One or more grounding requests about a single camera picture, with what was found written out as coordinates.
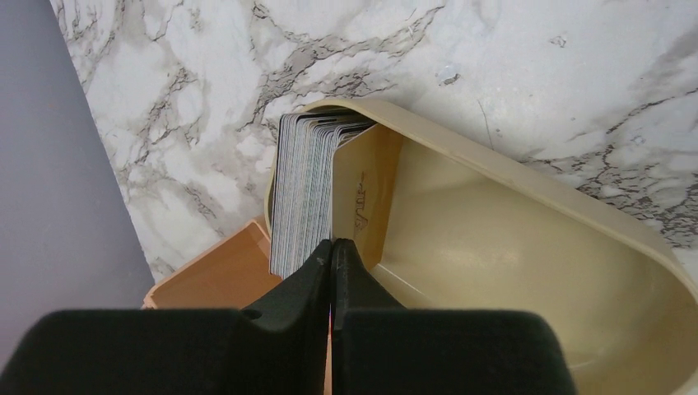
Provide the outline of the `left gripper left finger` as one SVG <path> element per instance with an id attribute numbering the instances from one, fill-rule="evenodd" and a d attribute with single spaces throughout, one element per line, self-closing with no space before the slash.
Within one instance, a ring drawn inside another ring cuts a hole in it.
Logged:
<path id="1" fill-rule="evenodd" d="M 4 394 L 321 394 L 333 245 L 243 309 L 45 315 L 1 374 Z"/>

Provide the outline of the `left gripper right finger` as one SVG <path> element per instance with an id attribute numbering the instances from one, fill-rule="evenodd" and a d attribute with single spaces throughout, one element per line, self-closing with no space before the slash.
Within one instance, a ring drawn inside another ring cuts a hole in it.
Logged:
<path id="1" fill-rule="evenodd" d="M 409 309 L 371 276 L 349 239 L 334 243 L 332 266 L 334 393 L 576 393 L 541 316 Z"/>

